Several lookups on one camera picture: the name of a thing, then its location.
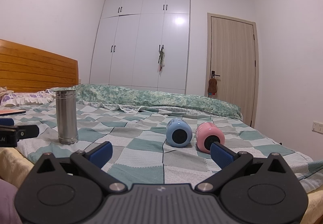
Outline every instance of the wardrobe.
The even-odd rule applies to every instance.
[[[190,0],[105,0],[90,83],[184,94],[189,25]]]

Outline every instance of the brown bag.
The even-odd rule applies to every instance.
[[[208,93],[216,93],[217,89],[216,89],[216,85],[217,85],[217,80],[215,78],[211,78],[209,80],[209,88],[207,89]]]

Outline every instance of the wall outlet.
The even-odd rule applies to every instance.
[[[323,134],[323,123],[317,122],[317,121],[313,121],[312,131]]]

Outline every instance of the door handle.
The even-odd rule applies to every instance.
[[[211,78],[214,78],[215,76],[220,76],[220,75],[215,74],[215,71],[212,70],[212,72],[211,72]]]

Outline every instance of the pink cloth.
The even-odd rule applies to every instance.
[[[21,220],[14,206],[17,188],[0,179],[0,223],[21,224]]]

